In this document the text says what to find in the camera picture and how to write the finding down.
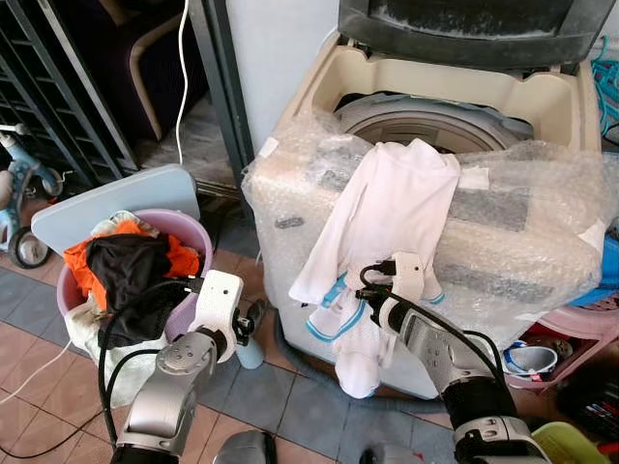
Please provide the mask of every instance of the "pink basket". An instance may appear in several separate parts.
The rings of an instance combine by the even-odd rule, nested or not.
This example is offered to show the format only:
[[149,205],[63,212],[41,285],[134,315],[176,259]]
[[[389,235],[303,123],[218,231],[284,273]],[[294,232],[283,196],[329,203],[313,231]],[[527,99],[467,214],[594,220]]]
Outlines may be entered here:
[[619,336],[619,310],[613,303],[615,302],[609,301],[597,307],[591,307],[595,306],[594,304],[585,307],[561,306],[545,315],[538,321],[539,324],[559,334],[582,340],[582,347],[558,364],[548,381],[527,382],[506,376],[509,385],[545,392],[575,372]]
[[[206,230],[197,220],[171,210],[141,210],[134,212],[134,214],[162,232],[178,237],[183,245],[197,249],[203,254],[202,276],[206,276],[207,271],[211,268],[213,247]],[[77,287],[74,276],[66,265],[58,277],[56,299],[63,316],[74,307],[84,303],[84,298]],[[168,340],[173,340],[177,335],[184,334],[187,331],[195,318],[196,301],[197,295],[190,294],[172,310],[165,325],[165,335]]]

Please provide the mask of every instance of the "laundry basket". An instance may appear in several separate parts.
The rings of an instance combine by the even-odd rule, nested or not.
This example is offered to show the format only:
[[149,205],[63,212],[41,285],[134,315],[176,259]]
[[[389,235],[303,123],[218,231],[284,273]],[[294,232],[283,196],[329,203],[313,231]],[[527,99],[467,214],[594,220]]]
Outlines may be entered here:
[[[213,248],[206,230],[193,217],[172,210],[141,210],[133,212],[140,219],[157,227],[162,232],[174,235],[187,247],[196,249],[204,256],[202,276],[206,276],[211,268]],[[56,299],[63,316],[74,307],[84,303],[81,290],[77,287],[71,270],[65,265],[58,277]],[[195,317],[197,295],[189,294],[170,313],[165,326],[165,335],[173,340],[177,335],[184,334]]]

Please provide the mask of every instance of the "tricycle wheel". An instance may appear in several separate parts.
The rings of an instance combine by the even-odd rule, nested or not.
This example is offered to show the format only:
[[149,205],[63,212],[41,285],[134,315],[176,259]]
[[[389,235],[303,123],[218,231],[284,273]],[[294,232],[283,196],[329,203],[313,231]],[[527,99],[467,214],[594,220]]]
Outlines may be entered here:
[[47,261],[51,248],[37,239],[30,227],[21,227],[9,240],[7,252],[16,266],[35,269]]

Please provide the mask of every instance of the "brown floor tile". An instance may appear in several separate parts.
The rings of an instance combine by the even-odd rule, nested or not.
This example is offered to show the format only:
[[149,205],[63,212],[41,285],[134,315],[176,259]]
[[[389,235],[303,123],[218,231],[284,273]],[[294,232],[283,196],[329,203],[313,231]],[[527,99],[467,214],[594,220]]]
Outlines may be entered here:
[[192,430],[185,445],[185,452],[183,452],[183,456],[180,459],[181,464],[195,464],[198,462],[206,442],[211,436],[218,416],[219,414],[216,411],[204,406],[198,405],[195,408],[195,418],[193,418]]
[[[19,455],[35,454],[47,450],[69,436],[75,427],[53,417],[45,411],[39,411],[28,424],[19,440],[11,448],[11,452]],[[77,433],[67,443],[43,456],[28,459],[29,463],[62,464],[64,463],[79,440],[82,432]],[[16,464],[24,461],[7,456],[3,464]]]
[[[131,406],[123,406],[122,408],[116,408],[112,411],[112,417],[114,418],[114,425],[116,426],[117,433],[119,433],[125,425],[130,409]],[[105,426],[103,414],[99,415],[96,419],[86,425],[84,430],[100,440],[109,443],[109,434],[107,433],[107,427]]]
[[276,438],[278,464],[333,464],[336,461],[280,437]]
[[[37,339],[34,345],[19,360],[15,369],[2,382],[2,388],[7,392],[15,392],[35,370],[53,359],[61,351],[62,348],[53,343],[41,338]],[[18,396],[31,404],[43,406],[49,394],[58,385],[60,379],[62,379],[75,359],[75,354],[70,351],[65,352],[58,361],[48,366],[32,379]]]
[[275,310],[269,306],[264,317],[262,318],[262,323],[260,324],[260,327],[258,328],[257,332],[253,337],[264,350],[264,356],[267,363],[283,367],[284,369],[291,370],[292,372],[296,372],[297,368],[289,360],[286,359],[286,357],[280,352],[275,343],[275,338],[273,335],[274,321]]
[[213,256],[213,264],[211,268],[222,271],[223,273],[234,274],[237,266],[243,259],[243,256],[225,249],[218,249]]
[[255,430],[255,427],[249,425],[248,423],[244,423],[220,414],[198,462],[200,464],[211,464],[228,437],[234,435],[235,433],[245,432],[247,430]]
[[6,253],[2,253],[0,254],[0,267],[8,269],[9,271],[12,271],[14,273],[21,274],[26,277],[34,278],[35,280],[43,282],[47,273],[49,273],[54,267],[56,263],[56,259],[57,259],[56,256],[58,255],[52,252],[51,256],[49,256],[49,259],[42,266],[35,268],[35,269],[23,269],[13,264],[13,262],[11,261],[11,259]]
[[82,425],[100,411],[97,368],[94,363],[76,357],[44,403],[44,409],[73,425]]
[[67,464],[109,464],[112,446],[98,438],[83,433],[75,445]]
[[[0,390],[0,401],[9,394]],[[37,415],[37,408],[19,398],[12,398],[0,405],[0,445],[10,449],[30,421]]]
[[65,260],[59,254],[52,253],[45,265],[49,267],[49,271],[44,275],[43,282],[55,287],[58,283],[58,276],[65,266]]
[[0,323],[0,382],[6,379],[37,338],[10,324]]
[[441,427],[452,429],[452,423],[449,419],[449,414],[447,413],[415,414],[413,416],[423,421],[432,422],[436,425],[440,425]]
[[260,262],[256,266],[255,259],[244,257],[234,274],[243,280],[242,299],[248,302],[267,300],[264,293],[264,265]]

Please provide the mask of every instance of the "orange clothing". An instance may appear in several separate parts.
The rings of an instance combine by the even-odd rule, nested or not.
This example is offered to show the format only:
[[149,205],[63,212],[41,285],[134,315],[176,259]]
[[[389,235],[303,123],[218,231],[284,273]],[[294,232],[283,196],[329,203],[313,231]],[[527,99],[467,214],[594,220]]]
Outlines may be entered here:
[[[143,237],[148,236],[146,232],[131,221],[124,220],[118,224],[118,227],[111,235],[134,234]],[[91,237],[84,242],[67,248],[65,250],[65,262],[74,275],[77,286],[81,289],[84,298],[88,298],[88,294],[92,293],[97,305],[107,310],[107,300],[105,288],[97,280],[97,277],[92,273],[86,264],[86,245],[104,235]],[[181,241],[173,235],[168,235],[169,250],[165,255],[170,260],[170,270],[164,277],[185,277],[195,276],[200,269],[200,262],[197,252],[187,246],[182,246]]]

